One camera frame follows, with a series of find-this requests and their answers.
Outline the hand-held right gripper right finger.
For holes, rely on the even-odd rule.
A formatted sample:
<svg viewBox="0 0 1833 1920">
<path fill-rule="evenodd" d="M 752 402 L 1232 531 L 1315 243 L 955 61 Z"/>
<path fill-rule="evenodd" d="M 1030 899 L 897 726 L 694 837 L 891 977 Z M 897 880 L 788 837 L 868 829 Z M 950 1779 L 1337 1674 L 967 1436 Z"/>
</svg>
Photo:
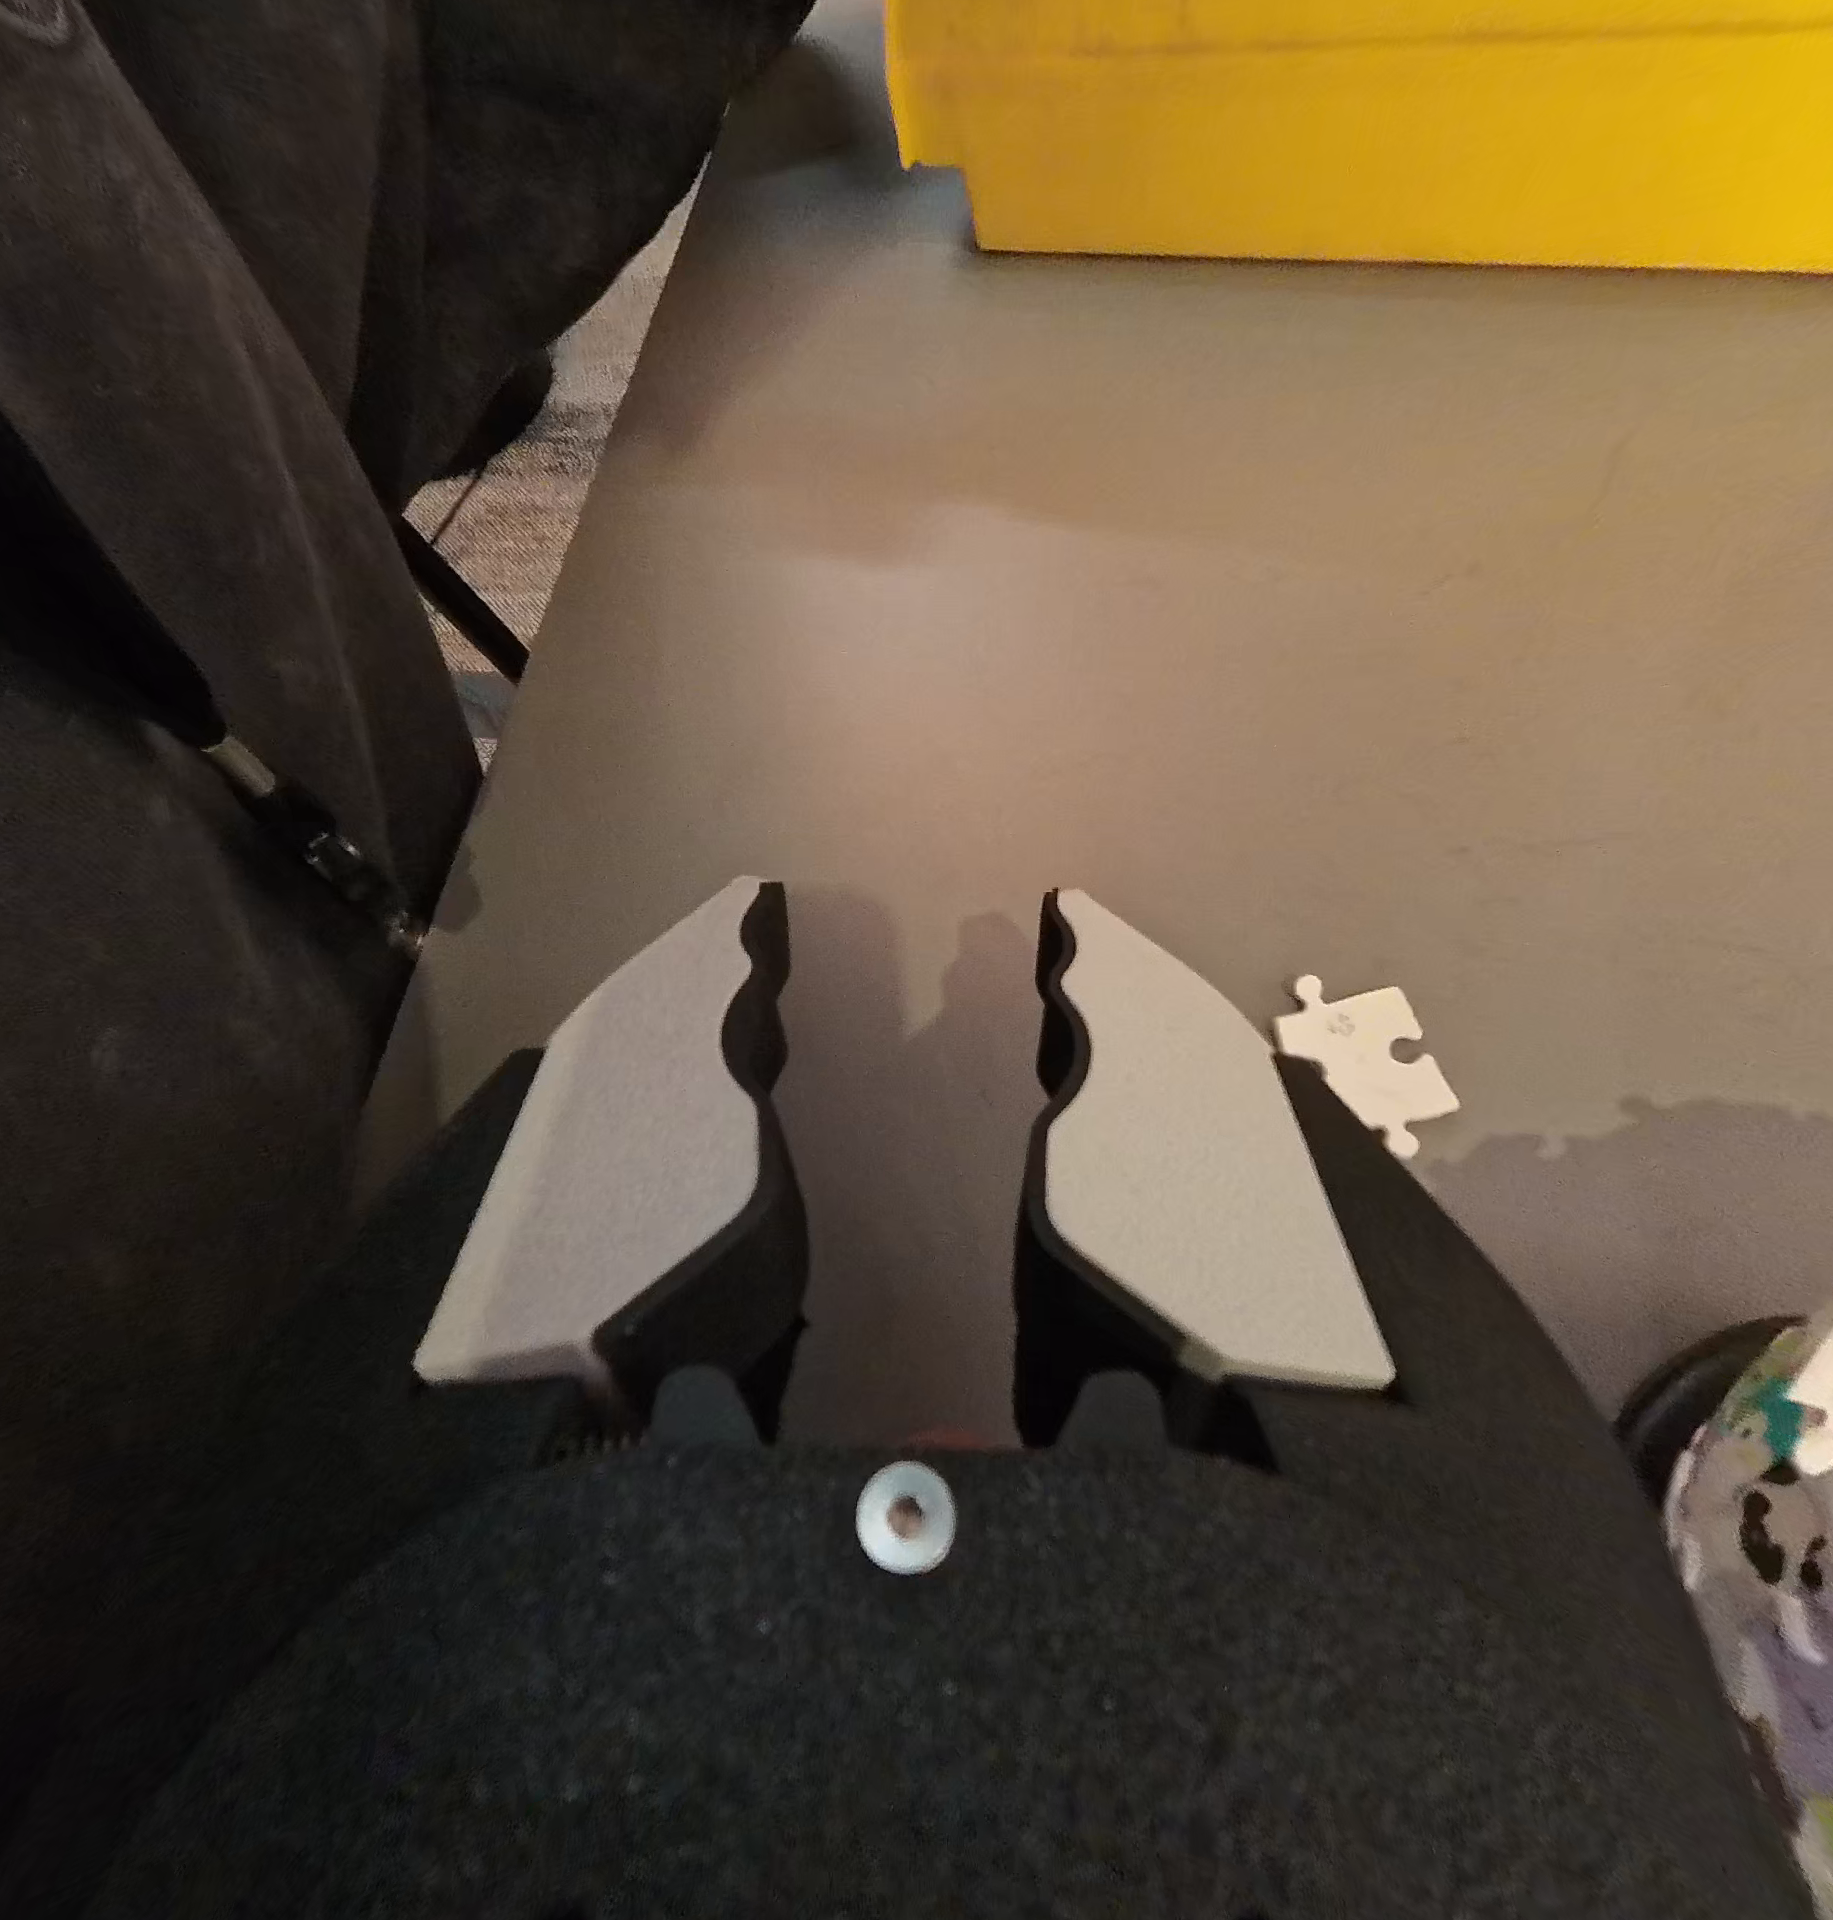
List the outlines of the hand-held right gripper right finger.
<svg viewBox="0 0 1833 1920">
<path fill-rule="evenodd" d="M 1152 1377 L 1389 1394 L 1269 1033 L 1086 892 L 1044 899 L 1035 1001 L 1017 1342 Z"/>
</svg>

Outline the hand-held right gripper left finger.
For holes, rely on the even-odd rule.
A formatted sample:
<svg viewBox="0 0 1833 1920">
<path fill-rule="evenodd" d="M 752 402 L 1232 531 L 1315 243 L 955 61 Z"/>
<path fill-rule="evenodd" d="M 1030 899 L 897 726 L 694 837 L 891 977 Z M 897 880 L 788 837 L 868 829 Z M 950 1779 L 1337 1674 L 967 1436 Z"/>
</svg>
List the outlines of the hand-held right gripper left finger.
<svg viewBox="0 0 1833 1920">
<path fill-rule="evenodd" d="M 563 1018 L 414 1346 L 426 1387 L 656 1396 L 717 1369 L 785 1396 L 808 1329 L 785 983 L 788 899 L 729 880 Z"/>
</svg>

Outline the partly built white puzzle ball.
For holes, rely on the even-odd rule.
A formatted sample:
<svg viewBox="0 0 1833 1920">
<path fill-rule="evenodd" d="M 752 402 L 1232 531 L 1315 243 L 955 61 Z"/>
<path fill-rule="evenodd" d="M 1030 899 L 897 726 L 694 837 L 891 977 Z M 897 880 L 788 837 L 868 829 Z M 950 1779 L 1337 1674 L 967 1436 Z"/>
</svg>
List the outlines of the partly built white puzzle ball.
<svg viewBox="0 0 1833 1920">
<path fill-rule="evenodd" d="M 1691 1430 L 1664 1521 L 1817 1912 L 1833 1912 L 1833 1302 Z"/>
</svg>

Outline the single white puzzle piece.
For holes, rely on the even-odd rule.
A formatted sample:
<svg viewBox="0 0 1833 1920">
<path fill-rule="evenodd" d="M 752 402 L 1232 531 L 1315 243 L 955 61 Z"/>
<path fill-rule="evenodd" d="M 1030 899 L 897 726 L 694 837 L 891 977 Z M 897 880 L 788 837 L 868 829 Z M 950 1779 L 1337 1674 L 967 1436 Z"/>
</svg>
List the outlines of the single white puzzle piece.
<svg viewBox="0 0 1833 1920">
<path fill-rule="evenodd" d="M 1403 983 L 1374 983 L 1355 1001 L 1330 1001 L 1315 974 L 1301 974 L 1293 1009 L 1271 1018 L 1271 1051 L 1323 1075 L 1323 1086 L 1403 1156 L 1418 1156 L 1418 1128 L 1457 1115 L 1457 1086 L 1448 1082 L 1410 1001 Z"/>
</svg>

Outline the yellow plastic bin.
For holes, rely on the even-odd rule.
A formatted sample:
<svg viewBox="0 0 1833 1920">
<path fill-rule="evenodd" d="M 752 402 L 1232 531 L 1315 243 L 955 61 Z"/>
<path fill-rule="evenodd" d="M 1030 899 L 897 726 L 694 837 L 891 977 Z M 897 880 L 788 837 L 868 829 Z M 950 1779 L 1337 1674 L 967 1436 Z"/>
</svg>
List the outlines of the yellow plastic bin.
<svg viewBox="0 0 1833 1920">
<path fill-rule="evenodd" d="M 1833 271 L 1833 0 L 891 0 L 988 254 Z"/>
</svg>

